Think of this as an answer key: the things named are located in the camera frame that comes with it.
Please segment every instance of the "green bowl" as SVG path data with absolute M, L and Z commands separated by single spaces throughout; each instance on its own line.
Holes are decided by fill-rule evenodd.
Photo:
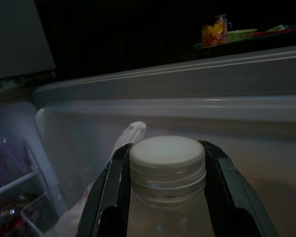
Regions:
M 257 31 L 257 29 L 228 31 L 228 42 L 250 39 L 252 38 L 252 33 L 255 31 Z

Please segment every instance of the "snack package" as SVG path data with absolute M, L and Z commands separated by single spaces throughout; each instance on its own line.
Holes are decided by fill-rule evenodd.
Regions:
M 212 31 L 212 46 L 223 43 L 224 23 L 216 22 Z
M 212 31 L 213 31 L 213 27 L 210 25 L 205 25 L 202 28 L 202 45 L 203 47 L 209 47 L 212 45 Z

